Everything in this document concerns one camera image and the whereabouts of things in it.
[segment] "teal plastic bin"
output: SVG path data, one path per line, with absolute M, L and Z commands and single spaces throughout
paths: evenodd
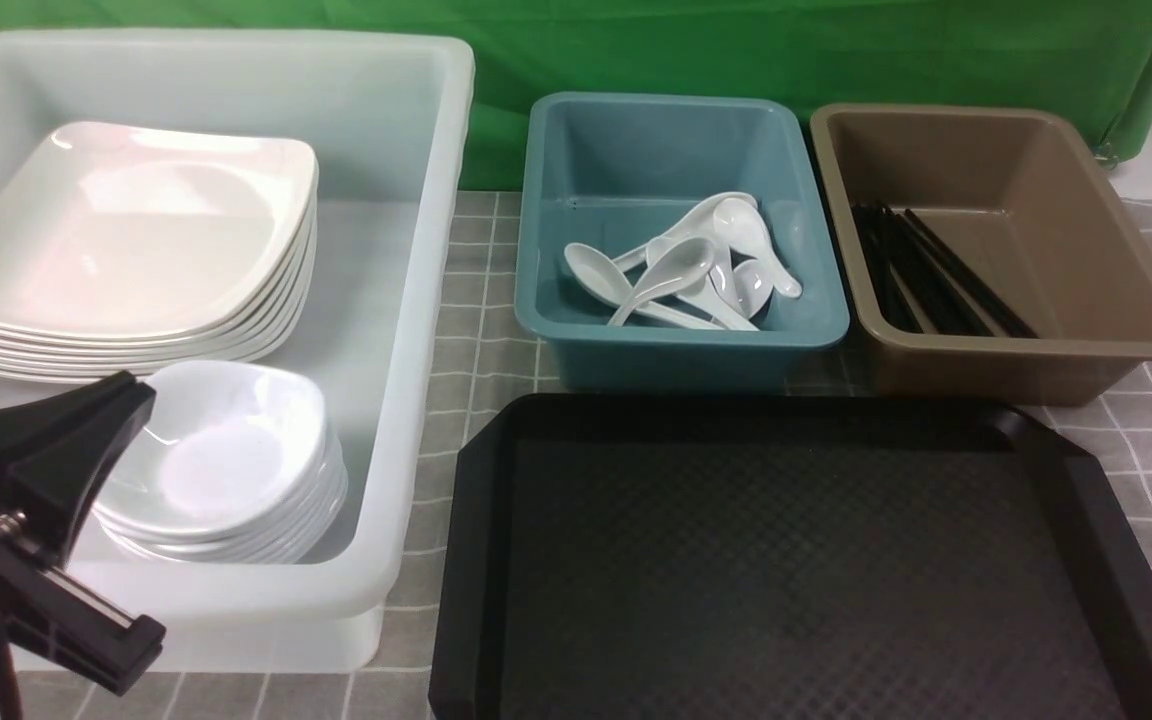
M 803 296 L 773 295 L 763 332 L 689 331 L 635 318 L 582 290 L 563 247 L 616 256 L 718 192 L 749 192 Z M 779 392 L 795 361 L 842 340 L 849 311 L 794 114 L 763 100 L 551 94 L 531 109 L 518 236 L 518 323 L 553 344 L 574 389 Z

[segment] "green cloth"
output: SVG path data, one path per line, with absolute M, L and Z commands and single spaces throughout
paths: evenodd
M 462 185 L 517 188 L 559 90 L 1049 109 L 1130 158 L 1152 119 L 1152 0 L 0 0 L 21 26 L 314 26 L 473 46 Z

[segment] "stack of plates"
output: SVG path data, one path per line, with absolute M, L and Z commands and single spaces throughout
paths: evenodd
M 0 376 L 270 354 L 305 305 L 316 191 L 300 141 L 58 129 L 0 192 Z
M 218 361 L 173 365 L 146 382 L 154 415 L 92 506 L 105 533 L 147 560 L 301 560 L 349 483 L 314 384 Z

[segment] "chopstick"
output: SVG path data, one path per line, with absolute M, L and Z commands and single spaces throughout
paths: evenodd
M 918 218 L 912 210 L 907 209 L 904 213 L 904 219 L 908 220 L 914 233 L 911 237 L 923 247 L 923 250 L 931 255 L 937 264 L 941 265 L 946 274 L 954 278 L 954 281 L 958 283 L 958 287 L 963 288 L 968 295 L 972 296 L 972 300 L 977 302 L 977 305 L 982 310 L 986 311 L 998 323 L 998 327 L 1005 329 L 1007 334 L 1011 338 L 1038 338 L 1038 333 L 1034 332 L 1032 327 L 1029 327 L 1028 323 L 1024 323 L 1011 311 L 1010 306 L 1007 306 L 1006 302 L 998 297 L 996 293 L 991 290 L 988 285 L 982 281 L 980 275 L 975 274 L 972 268 L 958 258 L 950 250 L 949 247 L 945 244 L 945 241 L 937 236 L 932 228 L 929 228 L 927 223 L 923 222 L 922 218 Z
M 858 229 L 861 238 L 861 251 L 865 256 L 865 268 L 869 270 L 870 282 L 874 286 L 878 309 L 882 311 L 884 318 L 887 318 L 887 323 L 890 323 L 892 327 L 904 332 L 920 333 L 923 331 L 919 327 L 918 318 L 909 306 L 905 294 L 900 290 L 900 286 L 896 283 L 895 270 L 887 260 L 887 255 L 878 247 L 873 228 L 870 227 L 869 219 L 865 218 L 867 213 L 869 209 L 859 205 L 852 209 L 852 219 L 856 220 L 856 229 Z
M 923 313 L 927 314 L 935 331 L 960 336 L 988 336 L 986 324 L 954 290 L 937 266 L 923 255 L 918 245 L 905 236 L 904 223 L 886 205 L 878 206 L 882 222 L 878 223 L 881 247 L 887 251 L 896 272 L 905 280 L 905 288 L 914 293 Z

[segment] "black serving tray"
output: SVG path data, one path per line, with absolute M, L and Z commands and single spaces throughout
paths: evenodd
M 1010 407 L 529 396 L 461 452 L 438 720 L 1152 720 L 1152 573 Z

